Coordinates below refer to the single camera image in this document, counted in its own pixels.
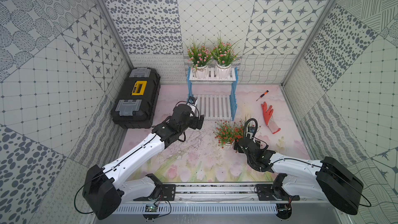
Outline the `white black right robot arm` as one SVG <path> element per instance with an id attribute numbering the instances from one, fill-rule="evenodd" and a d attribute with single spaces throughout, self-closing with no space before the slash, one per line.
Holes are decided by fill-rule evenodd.
<path id="1" fill-rule="evenodd" d="M 275 199 L 288 202 L 300 197 L 324 200 L 349 215 L 356 215 L 361 206 L 372 207 L 362 193 L 363 182 L 336 159 L 299 159 L 262 147 L 262 140 L 256 138 L 258 122 L 254 118 L 233 130 L 236 133 L 234 148 L 246 156 L 249 167 L 277 175 L 271 186 Z"/>

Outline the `red baby's breath potted plant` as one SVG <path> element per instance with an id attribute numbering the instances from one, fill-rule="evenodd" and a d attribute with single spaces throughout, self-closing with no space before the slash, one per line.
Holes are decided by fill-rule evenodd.
<path id="1" fill-rule="evenodd" d="M 244 136 L 244 124 L 242 121 L 233 122 L 224 120 L 216 121 L 215 124 L 215 139 L 222 148 L 233 145 L 235 141 L 238 141 Z"/>

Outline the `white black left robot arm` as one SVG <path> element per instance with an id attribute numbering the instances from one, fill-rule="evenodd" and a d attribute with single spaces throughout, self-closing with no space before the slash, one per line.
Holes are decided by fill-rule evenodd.
<path id="1" fill-rule="evenodd" d="M 147 174 L 141 179 L 128 178 L 153 156 L 167 149 L 174 142 L 184 142 L 187 129 L 200 130 L 204 115 L 201 115 L 196 98 L 180 101 L 172 115 L 153 127 L 150 134 L 138 145 L 115 161 L 99 167 L 94 165 L 87 174 L 85 183 L 78 189 L 90 207 L 90 213 L 103 220 L 117 208 L 130 201 L 153 201 L 158 207 L 164 201 L 170 204 L 171 196 L 163 183 L 154 175 Z"/>

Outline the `pink baby's breath potted plant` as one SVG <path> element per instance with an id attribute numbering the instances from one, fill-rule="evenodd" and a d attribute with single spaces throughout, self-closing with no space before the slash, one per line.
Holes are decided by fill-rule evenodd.
<path id="1" fill-rule="evenodd" d="M 187 46 L 188 60 L 191 62 L 193 76 L 197 79 L 205 79 L 209 74 L 209 63 L 213 56 L 205 43 L 197 43 L 194 40 Z"/>

